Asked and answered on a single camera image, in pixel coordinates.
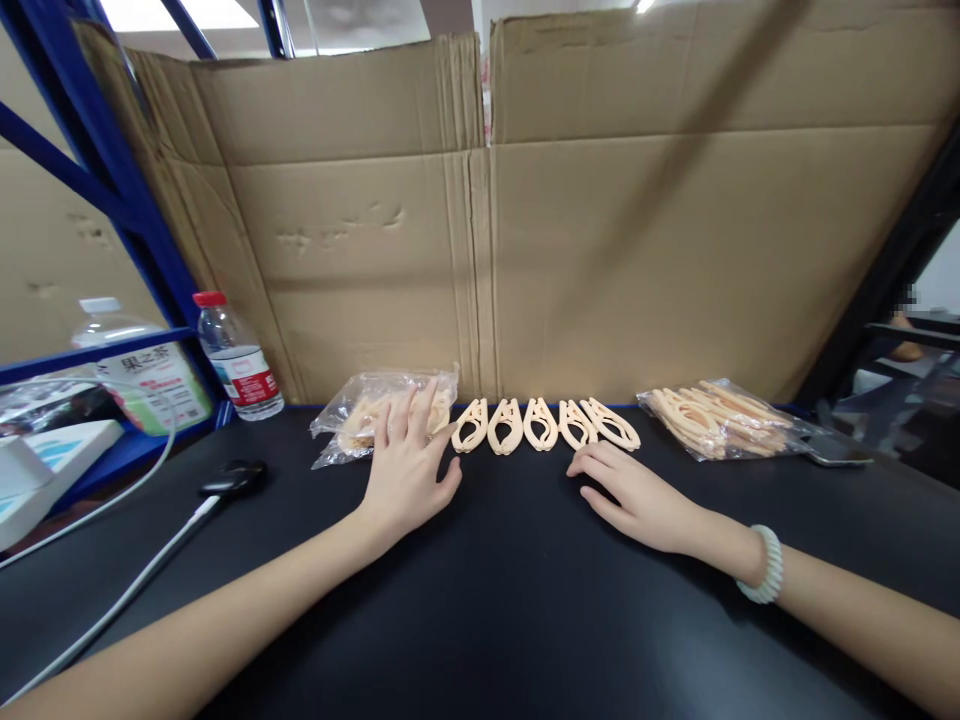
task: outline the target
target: bottle cap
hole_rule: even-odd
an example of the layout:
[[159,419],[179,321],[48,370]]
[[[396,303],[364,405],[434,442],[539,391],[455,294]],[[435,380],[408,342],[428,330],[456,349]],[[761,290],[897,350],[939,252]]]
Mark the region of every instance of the bottle cap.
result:
[[226,305],[227,296],[221,292],[194,293],[193,301],[197,304],[197,307],[216,307],[217,305]]
[[85,313],[95,315],[101,312],[120,312],[123,305],[116,298],[87,298],[80,301],[80,307]]

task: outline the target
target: ceiling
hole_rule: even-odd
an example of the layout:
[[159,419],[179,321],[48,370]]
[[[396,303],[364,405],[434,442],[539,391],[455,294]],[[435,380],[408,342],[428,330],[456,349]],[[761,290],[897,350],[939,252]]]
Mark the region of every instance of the ceiling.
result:
[[[256,0],[237,2],[258,23]],[[486,49],[490,23],[516,15],[626,7],[635,0],[285,0],[297,56],[315,54],[304,2],[321,52],[360,50],[429,40],[449,32],[480,33]],[[263,30],[204,30],[221,58],[269,57]],[[120,33],[124,45],[173,57],[196,57],[177,31]]]

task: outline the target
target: smartphone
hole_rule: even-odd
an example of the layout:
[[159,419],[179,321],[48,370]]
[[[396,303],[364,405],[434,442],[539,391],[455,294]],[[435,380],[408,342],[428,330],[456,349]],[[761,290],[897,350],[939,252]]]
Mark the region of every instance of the smartphone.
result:
[[833,435],[814,435],[804,441],[807,457],[825,467],[863,467],[873,462],[865,452],[842,443]]

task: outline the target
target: plastic bottle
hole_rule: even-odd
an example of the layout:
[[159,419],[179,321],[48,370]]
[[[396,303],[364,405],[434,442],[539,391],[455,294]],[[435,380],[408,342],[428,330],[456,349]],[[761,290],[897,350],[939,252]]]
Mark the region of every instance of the plastic bottle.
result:
[[283,410],[283,394],[256,337],[240,317],[227,310],[221,292],[195,293],[200,308],[200,344],[224,390],[244,420],[263,420]]
[[[121,312],[123,306],[116,298],[81,300],[80,307],[90,315],[90,319],[77,328],[73,335],[72,344],[76,348],[131,340],[138,335],[163,330],[143,318]],[[163,343],[104,358],[92,365],[92,369],[97,377],[105,380],[119,380],[159,390],[177,412],[178,430],[210,417],[210,398],[203,391],[177,343]],[[130,422],[147,435],[167,434],[170,414],[162,400],[122,388],[107,387],[107,390]]]

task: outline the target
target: blue metal shelf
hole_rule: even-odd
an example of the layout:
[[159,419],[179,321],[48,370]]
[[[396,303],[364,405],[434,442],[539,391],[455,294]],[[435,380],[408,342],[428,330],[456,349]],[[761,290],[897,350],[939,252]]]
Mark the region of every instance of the blue metal shelf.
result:
[[[215,60],[216,53],[180,0],[162,1],[197,56]],[[0,21],[77,161],[74,162],[2,103],[0,135],[110,218],[172,329],[0,367],[0,385],[161,343],[180,342],[191,364],[199,371],[204,389],[215,404],[219,401],[219,406],[214,417],[178,433],[179,442],[223,427],[233,418],[233,406],[224,399],[220,382],[203,356],[193,329],[199,318],[192,297],[197,291],[196,284],[117,120],[87,66],[71,25],[72,19],[99,22],[116,40],[99,0],[3,0],[0,3]],[[277,0],[271,27],[265,27],[265,30],[277,34],[281,22],[285,23],[285,17],[282,3]],[[132,66],[130,79],[143,101]],[[145,102],[143,108],[149,112]],[[51,514],[62,512],[77,500],[156,459],[166,442],[166,437],[150,437],[132,425],[128,426],[120,441],[74,484]]]

